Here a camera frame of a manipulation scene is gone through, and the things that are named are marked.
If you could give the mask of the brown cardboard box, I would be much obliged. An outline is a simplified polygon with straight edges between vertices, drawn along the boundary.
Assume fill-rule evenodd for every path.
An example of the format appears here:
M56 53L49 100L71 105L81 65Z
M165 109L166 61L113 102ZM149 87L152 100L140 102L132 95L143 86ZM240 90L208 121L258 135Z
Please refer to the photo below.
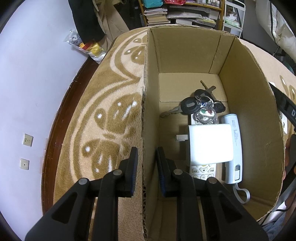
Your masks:
M167 25L149 28L145 49L143 104L144 226L147 240L175 240L177 204L164 198L154 153L179 168L186 146L176 141L187 130L183 114L160 114L194 91L215 86L214 96L238 117L242 139L242 182L251 199L244 208L255 220L276 204L282 188L285 144L280 115L269 82L251 51L227 32Z

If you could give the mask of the white power adapter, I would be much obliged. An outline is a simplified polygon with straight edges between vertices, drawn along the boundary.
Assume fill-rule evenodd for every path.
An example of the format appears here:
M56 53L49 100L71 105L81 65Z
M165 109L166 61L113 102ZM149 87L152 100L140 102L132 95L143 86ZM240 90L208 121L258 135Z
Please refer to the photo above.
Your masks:
M233 139L229 124L189 125L187 133L176 135L176 140L186 144L190 140L193 166L233 160Z

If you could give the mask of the beige brown patterned rug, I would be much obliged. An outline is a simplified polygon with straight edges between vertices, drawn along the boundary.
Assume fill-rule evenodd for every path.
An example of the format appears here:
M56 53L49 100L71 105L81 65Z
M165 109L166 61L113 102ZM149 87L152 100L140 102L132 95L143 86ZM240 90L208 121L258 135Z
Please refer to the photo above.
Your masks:
M147 240L144 226L143 104L147 32L120 35L93 74L69 124L58 162L54 199L80 178L100 179L138 148L133 198L119 200L120 240ZM240 40L253 54L268 82L295 100L295 76L273 56Z

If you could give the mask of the bunch of black keys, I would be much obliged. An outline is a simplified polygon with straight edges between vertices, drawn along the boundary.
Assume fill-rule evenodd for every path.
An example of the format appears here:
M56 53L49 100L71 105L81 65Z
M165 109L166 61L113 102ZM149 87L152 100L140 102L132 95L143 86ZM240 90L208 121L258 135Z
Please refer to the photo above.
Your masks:
M178 106L161 113L160 117L181 113L191 118L191 125L217 124L217 114L226 111L226 106L213 95L216 86L208 88L202 80L200 82L204 89L195 90L194 96L186 97Z

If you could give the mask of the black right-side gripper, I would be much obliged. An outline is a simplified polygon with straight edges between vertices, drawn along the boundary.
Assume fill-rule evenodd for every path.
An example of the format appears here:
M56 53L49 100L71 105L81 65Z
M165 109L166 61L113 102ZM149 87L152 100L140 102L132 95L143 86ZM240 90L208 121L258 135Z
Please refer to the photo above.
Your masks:
M274 93L277 109L280 111L283 131L288 134L288 121L295 130L295 104L273 82L269 82L269 85Z

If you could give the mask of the plastic bag with yellow items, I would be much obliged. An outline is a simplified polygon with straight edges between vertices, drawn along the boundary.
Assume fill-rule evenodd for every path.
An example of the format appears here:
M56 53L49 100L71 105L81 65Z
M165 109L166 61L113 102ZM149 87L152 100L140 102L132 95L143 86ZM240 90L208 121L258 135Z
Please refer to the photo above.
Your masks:
M106 52L101 47L99 42L90 41L90 42L84 44L76 29L70 30L69 34L64 39L64 42L67 42L75 49L78 49L79 51L83 52L84 54L87 54L97 64L100 64L106 55Z

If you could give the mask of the beige hanging coat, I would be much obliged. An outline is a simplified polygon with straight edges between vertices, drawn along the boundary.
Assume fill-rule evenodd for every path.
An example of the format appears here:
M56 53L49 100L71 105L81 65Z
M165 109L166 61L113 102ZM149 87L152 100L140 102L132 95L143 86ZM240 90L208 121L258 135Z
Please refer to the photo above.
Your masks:
M125 21L113 5L113 3L122 3L122 1L102 0L92 1L92 3L98 23L104 33L99 43L105 51L108 51L118 36L129 31Z

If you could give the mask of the wooden bookshelf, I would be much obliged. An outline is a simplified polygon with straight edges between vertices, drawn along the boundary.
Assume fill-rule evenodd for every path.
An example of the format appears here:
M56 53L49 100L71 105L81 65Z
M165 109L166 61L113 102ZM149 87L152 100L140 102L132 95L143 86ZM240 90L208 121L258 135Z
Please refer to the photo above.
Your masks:
M139 1L144 25L193 25L222 30L226 1L158 1L161 5L147 8L148 1Z

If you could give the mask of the white metal trolley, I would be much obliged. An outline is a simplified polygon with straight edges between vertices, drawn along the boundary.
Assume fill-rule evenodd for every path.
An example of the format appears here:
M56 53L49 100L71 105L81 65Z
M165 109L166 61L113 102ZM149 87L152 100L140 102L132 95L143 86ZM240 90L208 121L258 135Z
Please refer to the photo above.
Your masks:
M245 20L244 1L224 1L222 30L241 38Z

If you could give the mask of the black hanging coat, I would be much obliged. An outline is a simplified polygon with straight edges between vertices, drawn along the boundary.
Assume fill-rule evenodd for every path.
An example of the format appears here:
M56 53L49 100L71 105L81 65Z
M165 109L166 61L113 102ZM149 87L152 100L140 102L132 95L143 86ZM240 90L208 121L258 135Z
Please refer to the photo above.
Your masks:
M69 0L73 20L82 42L88 43L95 40L99 42L105 37L91 0Z

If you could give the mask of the stack of books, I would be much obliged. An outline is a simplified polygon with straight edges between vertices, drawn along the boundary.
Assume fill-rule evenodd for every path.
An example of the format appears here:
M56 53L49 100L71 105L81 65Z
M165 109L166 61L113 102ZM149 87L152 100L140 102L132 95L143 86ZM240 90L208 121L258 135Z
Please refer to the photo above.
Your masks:
M169 24L167 8L145 9L144 16L148 26Z

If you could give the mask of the teal bag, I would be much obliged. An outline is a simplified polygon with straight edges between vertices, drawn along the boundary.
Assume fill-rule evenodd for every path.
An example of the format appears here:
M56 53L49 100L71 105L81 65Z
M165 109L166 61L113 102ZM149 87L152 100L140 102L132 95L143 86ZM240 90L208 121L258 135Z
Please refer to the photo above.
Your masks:
M142 1L144 6L148 9L151 8L158 8L161 7L163 5L163 1L162 0L143 0Z

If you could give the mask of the lower wall socket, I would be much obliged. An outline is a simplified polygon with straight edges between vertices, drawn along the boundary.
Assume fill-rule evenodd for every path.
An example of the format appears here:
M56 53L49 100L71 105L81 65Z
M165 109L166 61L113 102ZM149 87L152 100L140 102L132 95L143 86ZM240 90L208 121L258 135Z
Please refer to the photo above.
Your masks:
M26 159L20 159L20 168L23 170L29 170L30 161Z

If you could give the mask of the wall socket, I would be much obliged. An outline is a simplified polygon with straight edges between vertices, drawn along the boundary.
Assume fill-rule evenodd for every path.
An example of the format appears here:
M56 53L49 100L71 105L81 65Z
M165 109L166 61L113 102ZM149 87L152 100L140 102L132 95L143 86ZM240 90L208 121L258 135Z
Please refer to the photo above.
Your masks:
M33 143L33 139L34 139L33 136L28 135L28 134L25 133L24 137L23 137L23 145L31 147L32 143Z
M26 159L20 159L20 168L23 170L29 170L30 161Z

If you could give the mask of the upper wall socket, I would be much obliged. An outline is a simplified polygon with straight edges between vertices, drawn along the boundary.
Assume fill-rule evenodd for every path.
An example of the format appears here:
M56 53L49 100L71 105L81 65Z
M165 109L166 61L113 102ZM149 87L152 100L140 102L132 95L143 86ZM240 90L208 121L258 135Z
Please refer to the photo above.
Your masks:
M34 139L33 136L28 135L28 134L25 133L24 137L23 137L23 145L31 147L32 143L33 143L33 139Z

